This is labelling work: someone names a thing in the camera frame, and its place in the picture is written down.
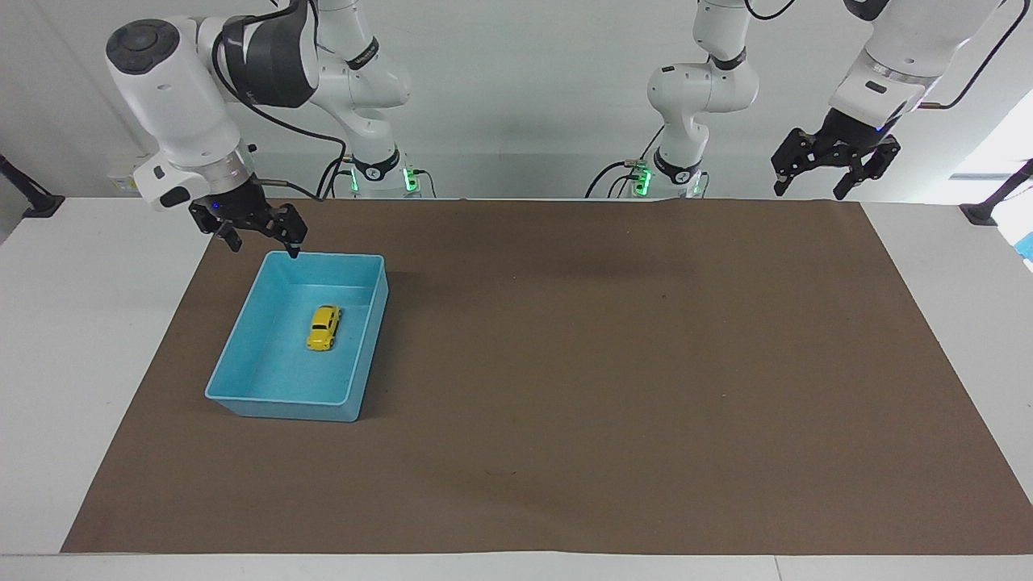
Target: white table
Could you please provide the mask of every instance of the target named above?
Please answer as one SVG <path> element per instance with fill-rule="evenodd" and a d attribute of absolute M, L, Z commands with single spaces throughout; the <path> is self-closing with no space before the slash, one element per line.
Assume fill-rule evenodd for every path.
<path fill-rule="evenodd" d="M 1033 275 L 952 207 L 865 209 L 1033 496 Z M 0 245 L 0 579 L 1033 578 L 1033 556 L 56 555 L 207 243 L 186 212 L 70 198 Z"/>

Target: white wall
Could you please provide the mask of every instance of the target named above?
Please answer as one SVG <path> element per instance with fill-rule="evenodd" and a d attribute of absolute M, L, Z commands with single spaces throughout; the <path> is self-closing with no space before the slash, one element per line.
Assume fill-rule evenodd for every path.
<path fill-rule="evenodd" d="M 760 3 L 762 8 L 768 3 Z M 415 90 L 393 112 L 400 145 L 443 194 L 577 196 L 606 162 L 636 156 L 659 126 L 646 100 L 652 70 L 703 58 L 690 37 L 692 0 L 365 0 L 385 53 Z M 963 51 L 935 96 L 949 98 L 1018 11 L 1012 0 Z M 169 13 L 265 11 L 263 0 L 3 0 L 0 151 L 70 195 L 111 192 L 112 160 L 153 148 L 118 98 L 103 60 L 118 26 Z M 794 126 L 816 129 L 827 98 L 869 35 L 839 0 L 804 0 L 754 23 L 750 58 L 761 93 L 749 111 L 708 116 L 711 195 L 771 196 L 769 158 Z M 904 152 L 855 200 L 927 200 L 1033 88 L 1033 19 L 957 110 L 921 112 L 896 131 Z M 314 186 L 331 149 L 232 105 L 259 171 Z M 290 121 L 328 130 L 305 108 Z M 797 180 L 794 197 L 826 197 L 839 173 Z"/>
<path fill-rule="evenodd" d="M 1013 174 L 1033 157 L 1033 92 L 958 167 L 959 174 Z"/>

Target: green led light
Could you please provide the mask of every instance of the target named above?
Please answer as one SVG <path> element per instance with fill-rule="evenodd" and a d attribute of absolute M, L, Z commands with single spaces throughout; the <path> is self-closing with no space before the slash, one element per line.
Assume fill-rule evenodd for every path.
<path fill-rule="evenodd" d="M 413 177 L 412 172 L 408 167 L 402 169 L 402 174 L 405 176 L 405 189 L 412 192 L 419 189 L 419 182 Z"/>
<path fill-rule="evenodd" d="M 696 186 L 692 188 L 692 195 L 705 196 L 707 194 L 707 188 L 709 186 L 710 186 L 710 174 L 708 174 L 707 172 L 699 174 L 699 177 L 696 178 Z"/>
<path fill-rule="evenodd" d="M 649 184 L 653 181 L 653 172 L 650 170 L 643 170 L 643 174 L 638 176 L 638 183 L 635 184 L 635 195 L 639 197 L 646 197 L 649 195 Z"/>

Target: black clamp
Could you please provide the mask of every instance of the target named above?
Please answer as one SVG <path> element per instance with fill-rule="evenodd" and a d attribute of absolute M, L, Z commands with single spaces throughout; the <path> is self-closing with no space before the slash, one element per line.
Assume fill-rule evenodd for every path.
<path fill-rule="evenodd" d="M 695 165 L 689 165 L 688 167 L 679 167 L 678 165 L 672 165 L 664 161 L 663 157 L 660 155 L 660 150 L 657 149 L 656 153 L 653 155 L 653 163 L 661 174 L 670 178 L 670 183 L 684 186 L 691 182 L 692 178 L 699 173 L 699 165 L 702 164 L 702 161 L 696 163 Z"/>
<path fill-rule="evenodd" d="M 371 182 L 379 182 L 383 180 L 387 173 L 398 166 L 399 162 L 402 161 L 402 152 L 395 148 L 395 153 L 390 157 L 384 159 L 383 161 L 377 163 L 364 163 L 356 158 L 352 158 L 351 162 L 354 164 L 355 169 Z"/>
<path fill-rule="evenodd" d="M 716 66 L 719 70 L 734 70 L 735 68 L 739 68 L 739 65 L 746 62 L 746 49 L 743 49 L 743 52 L 730 61 L 722 61 L 714 55 L 711 55 L 711 62 L 713 62 L 714 66 Z"/>
<path fill-rule="evenodd" d="M 816 151 L 819 148 L 816 148 L 815 144 L 819 140 L 818 135 L 812 135 L 797 127 L 782 142 L 781 147 L 772 156 L 772 165 L 778 175 L 778 182 L 775 184 L 776 195 L 784 195 L 793 178 L 815 167 L 849 167 L 846 176 L 833 189 L 836 200 L 843 201 L 854 186 L 865 180 L 881 178 L 901 150 L 900 143 L 893 135 L 886 135 L 873 148 L 855 147 L 840 142 L 832 148 L 821 148 L 822 151 Z M 865 157 L 869 154 L 871 158 L 865 161 Z"/>
<path fill-rule="evenodd" d="M 194 202 L 190 205 L 190 215 L 202 234 L 214 234 L 233 252 L 239 252 L 243 245 L 237 231 L 246 230 L 282 243 L 290 257 L 296 258 L 309 232 L 292 205 L 270 206 L 254 177 L 232 191 Z"/>
<path fill-rule="evenodd" d="M 65 196 L 51 193 L 3 155 L 0 155 L 0 176 L 7 178 L 32 205 L 22 214 L 23 218 L 50 218 L 65 201 Z"/>
<path fill-rule="evenodd" d="M 351 59 L 350 61 L 344 61 L 344 63 L 347 64 L 348 68 L 351 70 L 358 70 L 370 64 L 370 61 L 372 61 L 378 53 L 380 53 L 380 41 L 377 40 L 376 36 L 374 36 L 373 41 L 370 42 L 370 45 L 367 47 L 365 51 L 359 53 L 357 57 Z"/>
<path fill-rule="evenodd" d="M 1008 197 L 1026 182 L 1033 180 L 1033 159 L 1026 161 L 1014 175 L 1007 179 L 993 195 L 979 204 L 962 204 L 962 213 L 969 219 L 972 225 L 996 226 L 994 219 L 994 209 L 997 205 L 1008 200 Z"/>

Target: black cable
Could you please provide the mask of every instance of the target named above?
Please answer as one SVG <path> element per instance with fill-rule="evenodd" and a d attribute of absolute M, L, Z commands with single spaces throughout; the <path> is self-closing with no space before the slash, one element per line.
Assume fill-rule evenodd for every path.
<path fill-rule="evenodd" d="M 663 132 L 663 125 L 660 125 L 660 128 L 656 130 L 656 134 L 653 135 L 652 140 L 650 140 L 649 145 L 646 146 L 646 149 L 643 150 L 643 154 L 638 156 L 638 161 L 646 160 L 646 154 L 649 153 L 649 149 L 653 147 L 653 144 L 655 144 L 656 141 L 660 139 L 660 133 L 662 132 Z M 628 176 L 627 176 L 628 180 L 625 181 L 623 184 L 621 184 L 621 191 L 617 194 L 618 200 L 624 196 L 624 188 L 628 186 L 628 183 L 631 181 L 631 178 L 634 177 L 634 174 L 635 174 L 634 167 L 628 171 Z"/>
<path fill-rule="evenodd" d="M 336 178 L 338 176 L 348 176 L 350 178 L 351 177 L 351 170 L 341 170 L 334 177 Z M 333 182 L 331 182 L 331 184 L 330 184 L 330 195 L 334 200 L 337 200 L 337 191 L 334 189 L 334 183 Z"/>
<path fill-rule="evenodd" d="M 1012 200 L 1014 200 L 1016 197 L 1020 197 L 1022 195 L 1026 195 L 1027 193 L 1030 192 L 1031 189 L 1033 189 L 1033 186 L 1029 186 L 1028 188 L 1024 189 L 1023 191 L 1020 191 L 1019 193 L 1012 193 L 1011 195 L 1009 195 L 1009 196 L 1005 197 L 1004 200 L 1002 200 L 1001 204 L 1004 204 L 1005 202 L 1011 202 Z"/>
<path fill-rule="evenodd" d="M 302 186 L 300 186 L 300 185 L 298 185 L 298 184 L 295 184 L 293 182 L 288 182 L 286 180 L 258 180 L 258 184 L 259 185 L 263 185 L 263 186 L 269 186 L 269 187 L 290 188 L 290 189 L 292 189 L 294 191 L 299 191 L 299 192 L 304 193 L 306 197 L 310 197 L 312 200 L 315 200 L 316 202 L 325 202 L 325 200 L 319 198 L 318 196 L 316 196 L 316 194 L 314 194 L 311 191 L 303 188 Z"/>
<path fill-rule="evenodd" d="M 707 200 L 707 190 L 710 189 L 710 172 L 703 172 L 699 175 L 699 181 L 702 181 L 703 178 L 707 178 L 707 181 L 703 182 L 703 190 L 699 194 L 699 200 Z"/>
<path fill-rule="evenodd" d="M 614 183 L 609 185 L 609 191 L 606 192 L 606 198 L 608 200 L 608 198 L 611 198 L 611 197 L 614 196 L 614 188 L 617 187 L 618 183 L 624 182 L 624 185 L 628 185 L 628 182 L 630 180 L 631 180 L 631 178 L 628 177 L 628 176 L 621 176 L 620 178 L 617 178 L 616 180 L 614 180 Z"/>
<path fill-rule="evenodd" d="M 953 109 L 954 105 L 962 102 L 962 99 L 965 98 L 965 95 L 968 94 L 969 90 L 972 89 L 976 81 L 979 80 L 979 75 L 982 74 L 982 71 L 985 70 L 988 66 L 990 66 L 990 62 L 994 60 L 994 57 L 997 56 L 998 51 L 1000 51 L 1001 48 L 1004 47 L 1004 43 L 1008 41 L 1008 38 L 1011 36 L 1011 34 L 1019 28 L 1019 25 L 1023 23 L 1023 21 L 1026 19 L 1026 14 L 1029 13 L 1029 11 L 1030 11 L 1030 0 L 1023 0 L 1023 9 L 1019 12 L 1019 18 L 1016 18 L 1015 22 L 1011 24 L 1011 27 L 1008 28 L 1007 32 L 1004 33 L 1004 36 L 1001 36 L 1001 39 L 998 40 L 997 44 L 994 47 L 994 50 L 991 51 L 989 55 L 987 55 L 985 60 L 982 61 L 982 64 L 979 65 L 978 69 L 976 69 L 975 74 L 972 75 L 972 79 L 969 79 L 968 85 L 965 85 L 965 88 L 962 89 L 962 92 L 958 95 L 958 97 L 954 100 L 950 101 L 947 104 L 943 104 L 940 102 L 924 102 L 918 105 L 918 109 L 946 111 L 948 109 Z"/>
<path fill-rule="evenodd" d="M 262 14 L 260 17 L 248 17 L 247 18 L 247 22 L 248 22 L 248 24 L 254 24 L 254 23 L 264 22 L 264 21 L 276 19 L 276 18 L 284 17 L 284 16 L 287 16 L 287 14 L 291 14 L 295 10 L 299 9 L 299 7 L 302 5 L 302 3 L 303 3 L 302 0 L 291 0 L 290 4 L 287 5 L 285 8 L 283 8 L 282 10 L 277 10 L 276 12 L 271 12 L 269 14 Z M 313 9 L 315 9 L 314 0 L 308 0 L 307 3 L 310 6 L 312 6 Z M 327 165 L 326 170 L 323 171 L 323 175 L 319 179 L 319 186 L 316 188 L 315 195 L 319 200 L 325 200 L 326 195 L 330 193 L 330 189 L 332 189 L 332 187 L 330 189 L 325 189 L 325 190 L 323 189 L 326 186 L 327 176 L 331 175 L 331 169 L 333 169 L 333 177 L 330 178 L 331 185 L 333 186 L 333 182 L 337 178 L 337 172 L 340 171 L 341 163 L 343 162 L 344 156 L 345 156 L 345 154 L 348 151 L 348 145 L 344 142 L 344 140 L 341 140 L 341 139 L 338 139 L 338 137 L 334 137 L 334 136 L 331 136 L 331 135 L 324 135 L 322 133 L 316 133 L 314 131 L 309 131 L 308 129 L 303 129 L 301 127 L 298 127 L 296 125 L 291 125 L 290 123 L 287 123 L 286 121 L 282 121 L 280 119 L 277 119 L 276 117 L 273 117 L 272 115 L 270 115 L 270 114 L 265 113 L 264 111 L 261 111 L 260 109 L 258 109 L 254 103 L 250 102 L 250 100 L 241 98 L 241 96 L 237 93 L 237 90 L 233 88 L 233 86 L 230 85 L 229 81 L 226 80 L 226 75 L 225 75 L 225 73 L 222 72 L 222 67 L 219 64 L 219 49 L 222 47 L 222 42 L 223 42 L 223 33 L 220 31 L 219 34 L 216 35 L 216 37 L 215 37 L 215 42 L 212 44 L 212 68 L 215 70 L 215 75 L 218 77 L 219 82 L 222 83 L 222 86 L 226 88 L 226 91 L 228 91 L 230 95 L 232 95 L 237 100 L 241 101 L 241 103 L 244 106 L 246 106 L 249 110 L 251 110 L 251 112 L 254 113 L 255 115 L 261 117 L 262 119 L 264 119 L 264 120 L 267 120 L 267 121 L 269 121 L 271 123 L 279 125 L 280 127 L 283 127 L 284 129 L 288 129 L 290 131 L 294 131 L 295 133 L 301 133 L 302 135 L 305 135 L 307 137 L 312 137 L 312 139 L 315 139 L 315 140 L 321 140 L 321 141 L 325 141 L 325 142 L 331 142 L 331 143 L 335 143 L 335 144 L 338 144 L 339 146 L 341 146 L 341 154 L 338 155 L 336 159 L 334 159 L 333 161 L 331 161 L 331 163 L 330 163 L 330 165 Z"/>
<path fill-rule="evenodd" d="M 585 200 L 592 197 L 592 190 L 595 189 L 595 186 L 599 185 L 599 182 L 602 181 L 602 178 L 606 174 L 613 172 L 614 170 L 617 170 L 618 167 L 623 167 L 623 166 L 624 166 L 623 161 L 615 161 L 609 165 L 603 167 L 602 172 L 599 172 L 599 175 L 596 176 L 594 180 L 592 180 L 592 185 L 588 186 L 588 191 L 585 192 Z"/>
<path fill-rule="evenodd" d="M 784 14 L 785 11 L 789 9 L 789 6 L 792 6 L 795 3 L 796 0 L 789 0 L 785 6 L 782 6 L 782 8 L 779 9 L 779 11 L 775 12 L 774 14 L 764 16 L 764 14 L 758 14 L 756 10 L 753 9 L 753 6 L 750 5 L 750 0 L 746 0 L 746 9 L 750 11 L 750 16 L 757 19 L 758 21 L 773 21 Z"/>
<path fill-rule="evenodd" d="M 413 171 L 413 174 L 417 176 L 427 176 L 427 179 L 431 180 L 431 195 L 434 196 L 434 200 L 437 200 L 438 188 L 434 187 L 434 176 L 432 176 L 431 173 L 428 172 L 427 170 L 415 170 Z"/>

